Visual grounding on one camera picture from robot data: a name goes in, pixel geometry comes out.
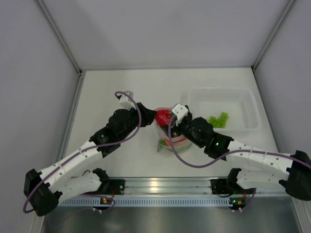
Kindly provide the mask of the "red fake food piece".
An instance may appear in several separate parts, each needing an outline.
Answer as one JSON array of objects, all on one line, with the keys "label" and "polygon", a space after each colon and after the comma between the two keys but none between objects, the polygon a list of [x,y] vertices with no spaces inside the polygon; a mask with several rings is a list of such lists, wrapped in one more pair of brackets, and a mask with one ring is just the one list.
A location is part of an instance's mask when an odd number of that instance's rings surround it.
[{"label": "red fake food piece", "polygon": [[166,126],[169,124],[171,118],[171,111],[170,109],[160,109],[157,110],[157,115],[155,120],[159,126]]}]

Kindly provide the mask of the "clear zip top bag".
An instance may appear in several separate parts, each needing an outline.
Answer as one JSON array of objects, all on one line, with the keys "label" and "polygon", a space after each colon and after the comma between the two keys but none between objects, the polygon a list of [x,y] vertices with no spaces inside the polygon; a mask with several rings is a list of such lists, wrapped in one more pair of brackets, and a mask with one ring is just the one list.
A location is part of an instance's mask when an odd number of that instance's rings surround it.
[{"label": "clear zip top bag", "polygon": [[[157,110],[160,110],[160,109],[170,109],[170,108],[166,108],[166,107],[159,107],[159,108],[156,108],[155,111]],[[157,136],[158,136],[158,140],[160,139],[167,139],[169,142],[170,142],[170,145],[171,145],[171,142],[177,142],[177,143],[180,143],[180,142],[183,142],[183,143],[186,143],[186,142],[190,142],[187,138],[185,138],[183,135],[179,136],[179,137],[174,137],[172,138],[172,140],[170,141],[169,140],[169,137],[167,135],[168,133],[168,125],[166,126],[159,126],[156,122],[156,120],[154,119],[154,125],[155,125],[155,130],[156,130],[156,133],[157,133]],[[163,155],[171,155],[173,154],[173,152],[169,152],[169,151],[161,151],[159,152],[160,154],[163,154]]]}]

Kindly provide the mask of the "green fake grapes bunch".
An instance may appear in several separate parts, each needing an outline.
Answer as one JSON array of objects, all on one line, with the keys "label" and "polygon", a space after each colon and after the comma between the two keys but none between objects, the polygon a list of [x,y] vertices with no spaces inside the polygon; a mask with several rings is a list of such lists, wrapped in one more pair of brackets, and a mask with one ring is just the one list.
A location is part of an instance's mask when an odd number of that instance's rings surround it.
[{"label": "green fake grapes bunch", "polygon": [[226,112],[221,112],[219,117],[210,116],[207,120],[209,124],[211,124],[214,128],[225,128],[227,120],[229,119],[229,115]]}]

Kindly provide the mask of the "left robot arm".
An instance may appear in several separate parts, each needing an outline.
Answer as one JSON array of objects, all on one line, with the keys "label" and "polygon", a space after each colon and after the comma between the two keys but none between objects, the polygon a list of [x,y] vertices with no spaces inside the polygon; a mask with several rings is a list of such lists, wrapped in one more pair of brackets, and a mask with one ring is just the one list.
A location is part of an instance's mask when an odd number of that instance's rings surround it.
[{"label": "left robot arm", "polygon": [[29,213],[27,205],[31,205],[37,216],[45,216],[67,199],[85,193],[106,193],[110,178],[104,170],[97,168],[79,177],[76,173],[117,150],[140,128],[151,125],[156,115],[155,110],[147,109],[140,102],[128,109],[118,109],[105,127],[71,155],[40,171],[29,170],[25,175],[23,212]]}]

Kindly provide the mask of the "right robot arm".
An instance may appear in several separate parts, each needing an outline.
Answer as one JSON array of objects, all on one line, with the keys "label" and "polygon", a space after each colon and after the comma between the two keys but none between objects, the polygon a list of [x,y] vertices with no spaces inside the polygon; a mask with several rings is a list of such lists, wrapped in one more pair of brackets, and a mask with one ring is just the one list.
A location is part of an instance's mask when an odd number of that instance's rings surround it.
[{"label": "right robot arm", "polygon": [[220,160],[231,165],[226,180],[231,192],[237,193],[241,189],[281,189],[293,198],[310,201],[311,159],[305,152],[270,152],[243,144],[215,132],[204,118],[193,118],[188,106],[179,103],[170,111],[169,136],[172,130],[203,149],[204,154],[213,159],[205,165],[193,165],[176,154],[187,166],[206,168]]}]

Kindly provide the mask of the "fake watermelon slice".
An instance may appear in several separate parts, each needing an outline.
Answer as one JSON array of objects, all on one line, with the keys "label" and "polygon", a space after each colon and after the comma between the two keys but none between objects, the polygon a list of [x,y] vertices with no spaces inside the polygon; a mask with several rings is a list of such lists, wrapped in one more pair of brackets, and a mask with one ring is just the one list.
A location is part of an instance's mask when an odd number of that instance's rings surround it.
[{"label": "fake watermelon slice", "polygon": [[[175,148],[175,150],[178,153],[185,152],[191,145],[192,145],[191,142],[186,142],[186,143],[183,143],[183,142],[180,142],[180,143],[173,142],[173,147]],[[173,152],[171,145],[165,146],[165,149],[170,151],[170,152]]]}]

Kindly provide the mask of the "orange fake carrot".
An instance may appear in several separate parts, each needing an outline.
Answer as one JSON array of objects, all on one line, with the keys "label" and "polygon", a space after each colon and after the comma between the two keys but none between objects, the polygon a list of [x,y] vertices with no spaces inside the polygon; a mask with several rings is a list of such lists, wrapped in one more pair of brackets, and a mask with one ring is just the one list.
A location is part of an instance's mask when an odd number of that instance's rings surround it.
[{"label": "orange fake carrot", "polygon": [[169,151],[172,152],[172,148],[170,146],[170,142],[167,139],[160,139],[158,140],[157,143],[157,152],[161,152],[161,151]]}]

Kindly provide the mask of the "white perforated plastic basket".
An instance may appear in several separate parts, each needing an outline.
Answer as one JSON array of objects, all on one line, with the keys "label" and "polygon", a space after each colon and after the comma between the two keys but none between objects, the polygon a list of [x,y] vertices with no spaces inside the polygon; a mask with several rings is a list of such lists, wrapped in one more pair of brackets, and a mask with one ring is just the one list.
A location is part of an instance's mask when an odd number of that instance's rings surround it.
[{"label": "white perforated plastic basket", "polygon": [[189,108],[193,117],[220,118],[228,116],[218,132],[249,132],[261,127],[258,105],[253,92],[247,88],[206,87],[194,88],[189,93]]}]

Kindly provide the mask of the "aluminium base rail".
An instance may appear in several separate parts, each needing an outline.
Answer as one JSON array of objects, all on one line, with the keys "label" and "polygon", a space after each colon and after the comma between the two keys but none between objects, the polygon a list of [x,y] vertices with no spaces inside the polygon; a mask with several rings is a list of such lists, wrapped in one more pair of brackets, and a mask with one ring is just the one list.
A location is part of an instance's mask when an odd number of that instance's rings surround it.
[{"label": "aluminium base rail", "polygon": [[112,178],[106,189],[96,195],[220,195],[252,194],[252,190],[230,188],[225,178]]}]

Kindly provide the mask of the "aluminium frame post left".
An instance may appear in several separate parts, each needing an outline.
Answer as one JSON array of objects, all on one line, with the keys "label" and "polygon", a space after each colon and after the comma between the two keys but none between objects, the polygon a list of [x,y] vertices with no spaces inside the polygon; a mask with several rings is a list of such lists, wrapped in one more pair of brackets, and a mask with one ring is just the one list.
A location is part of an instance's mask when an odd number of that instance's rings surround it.
[{"label": "aluminium frame post left", "polygon": [[82,70],[78,65],[76,59],[73,56],[71,49],[69,48],[68,43],[66,42],[61,30],[59,29],[56,21],[54,20],[50,10],[47,8],[46,3],[43,0],[34,0],[35,4],[37,5],[39,11],[43,15],[44,19],[46,20],[47,24],[51,28],[53,34],[56,36],[61,48],[63,49],[64,53],[66,54],[67,58],[69,59],[71,65],[73,66],[74,70],[77,74],[81,74]]}]

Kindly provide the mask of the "aluminium frame post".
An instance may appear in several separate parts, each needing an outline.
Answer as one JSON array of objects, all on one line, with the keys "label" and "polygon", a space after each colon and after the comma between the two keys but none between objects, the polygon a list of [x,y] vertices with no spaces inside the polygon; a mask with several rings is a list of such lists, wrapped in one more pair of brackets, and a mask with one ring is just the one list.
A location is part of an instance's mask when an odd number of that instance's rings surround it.
[{"label": "aluminium frame post", "polygon": [[59,29],[56,21],[54,20],[50,10],[47,8],[46,3],[43,0],[34,0],[35,4],[37,5],[39,11],[43,15],[44,19],[46,20],[47,24],[51,28],[53,34],[56,36],[61,48],[63,49],[64,53],[66,54],[67,58],[69,59],[71,65],[73,66],[74,70],[77,74],[81,74],[82,70],[78,65],[76,59],[73,56],[71,49],[69,48],[68,43],[66,42],[61,30]]},{"label": "aluminium frame post", "polygon": [[287,0],[284,8],[282,9],[280,15],[277,17],[277,21],[274,23],[271,31],[268,33],[261,49],[259,50],[258,55],[255,58],[254,63],[251,66],[252,72],[255,73],[257,67],[259,66],[260,62],[262,61],[263,57],[265,56],[266,52],[268,51],[269,47],[272,45],[274,39],[276,38],[277,34],[279,33],[282,26],[285,24],[290,12],[293,10],[294,6],[296,5],[296,0]]}]

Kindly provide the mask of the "aluminium frame post right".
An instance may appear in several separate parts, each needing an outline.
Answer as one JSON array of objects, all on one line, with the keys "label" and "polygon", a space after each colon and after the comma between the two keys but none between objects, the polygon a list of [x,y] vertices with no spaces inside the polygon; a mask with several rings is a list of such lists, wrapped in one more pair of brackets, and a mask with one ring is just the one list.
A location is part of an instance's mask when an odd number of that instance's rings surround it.
[{"label": "aluminium frame post right", "polygon": [[277,17],[277,21],[274,23],[271,31],[268,33],[261,49],[259,50],[258,55],[255,58],[254,63],[251,66],[252,72],[255,73],[257,67],[259,66],[260,62],[262,61],[263,57],[265,56],[266,52],[268,51],[269,47],[272,45],[274,39],[276,38],[277,34],[279,33],[282,26],[285,24],[290,12],[293,10],[294,6],[296,5],[296,0],[287,0],[284,8],[282,9],[280,15]]}]

